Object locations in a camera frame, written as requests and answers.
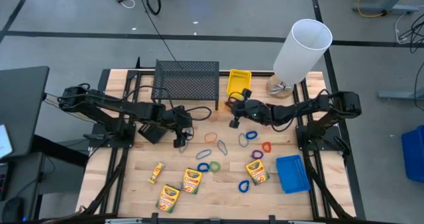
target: blue plastic basket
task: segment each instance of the blue plastic basket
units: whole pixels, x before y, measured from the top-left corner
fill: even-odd
[[[403,159],[406,176],[424,182],[424,126],[402,135]]]
[[[285,193],[292,194],[311,189],[300,155],[277,158],[276,165]]]

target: red rubber band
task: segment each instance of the red rubber band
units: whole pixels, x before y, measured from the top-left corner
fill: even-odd
[[[214,140],[207,140],[206,139],[206,137],[208,137],[209,135],[215,135],[215,139]],[[204,140],[205,140],[205,142],[206,143],[213,143],[213,142],[215,142],[216,140],[217,140],[217,138],[218,138],[218,134],[217,133],[215,133],[215,132],[210,132],[210,133],[207,133],[206,135],[205,135],[205,137],[204,137]]]
[[[262,150],[264,150],[264,152],[271,152],[271,142],[264,142],[262,144]]]

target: white cylinder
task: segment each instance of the white cylinder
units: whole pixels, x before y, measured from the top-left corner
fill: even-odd
[[[274,62],[274,73],[285,84],[301,82],[330,47],[333,35],[313,19],[296,22]]]

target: wooden table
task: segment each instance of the wooden table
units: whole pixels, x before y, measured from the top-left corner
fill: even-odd
[[[106,94],[122,97],[126,75],[127,70],[111,70]],[[252,77],[252,99],[259,99],[265,103],[276,105],[293,104],[293,97],[287,99],[270,97],[265,88],[267,81],[268,77]],[[152,85],[152,83],[153,76],[141,78],[141,85]],[[239,128],[232,129],[229,127],[229,121],[233,116],[224,106],[224,102],[228,98],[228,77],[221,76],[219,83],[220,106],[218,112],[214,111],[214,101],[174,101],[175,105],[184,104],[186,109],[206,105],[213,110],[213,114],[208,120],[193,122],[195,135],[184,153],[173,148],[174,133],[168,132],[161,142],[155,145],[136,134],[134,146],[130,149],[127,161],[119,217],[150,217],[152,213],[158,212],[159,217],[169,218],[268,219],[269,215],[275,215],[276,219],[281,220],[312,219],[309,193],[285,194],[275,165],[275,160],[278,157],[301,155],[296,144],[296,120],[283,133],[276,133],[270,127],[264,127],[243,118],[240,120]],[[325,88],[323,74],[321,72],[310,72],[307,76],[307,87],[309,96],[315,97],[319,91]],[[150,88],[142,88],[138,100],[149,102],[151,101],[150,94]],[[117,116],[114,112],[108,111],[108,113]],[[194,117],[203,117],[206,112],[194,111],[191,114]],[[316,113],[313,117],[319,119],[322,115],[323,113]],[[258,131],[258,138],[250,141],[246,148],[241,147],[238,142],[238,135],[252,130]],[[218,139],[225,142],[228,155],[225,156],[219,151],[216,143],[207,144],[204,142],[204,135],[209,132],[216,132]],[[271,178],[259,186],[254,186],[251,182],[249,191],[242,194],[238,190],[238,185],[240,181],[250,179],[245,170],[245,165],[250,160],[249,155],[255,149],[262,149],[262,143],[265,141],[272,143],[272,152],[265,154],[262,159]],[[155,203],[164,185],[180,187],[184,170],[186,168],[196,169],[200,163],[195,159],[196,154],[207,148],[212,149],[213,152],[207,158],[202,159],[201,162],[212,160],[220,162],[221,171],[205,173],[197,195],[182,192],[173,213],[156,209]],[[110,153],[110,148],[101,148],[89,160],[78,206],[85,205],[87,207],[104,185]],[[344,209],[349,214],[355,215],[342,156],[336,151],[325,151],[321,152],[321,159],[327,187]],[[159,175],[157,182],[151,184],[147,179],[152,175],[158,161],[163,162],[166,167]],[[317,187],[315,190],[320,216],[324,216],[321,194]],[[113,192],[111,192],[109,200],[113,199]],[[112,202],[109,201],[108,211],[111,211]]]

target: gray floor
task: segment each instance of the gray floor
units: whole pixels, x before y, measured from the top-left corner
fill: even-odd
[[[26,0],[11,31],[155,34],[140,0],[126,9],[113,0]],[[325,24],[335,40],[394,42],[398,18],[365,19],[350,10],[356,0],[319,0]],[[19,0],[0,0],[0,27]],[[424,4],[424,0],[409,0]],[[162,0],[154,17],[162,34],[285,37],[299,19],[314,19],[311,0]],[[406,16],[405,30],[420,13]],[[221,69],[271,70],[281,48],[278,42],[169,40],[178,60],[216,60]],[[424,184],[405,177],[400,136],[422,124],[424,114],[410,102],[380,101],[377,91],[410,91],[423,50],[407,48],[332,46],[331,56],[340,90],[360,95],[363,114],[348,121],[358,181],[369,220],[422,223]],[[142,66],[171,56],[161,40],[6,36],[0,43],[0,69],[49,66],[47,92],[60,95],[65,87],[88,82],[97,85],[104,68],[131,68],[140,56]],[[329,79],[325,61],[314,70]],[[80,139],[91,124],[43,105],[36,132],[54,141]],[[86,144],[74,147],[85,150]],[[43,184],[41,217],[74,210],[83,170],[58,160]]]

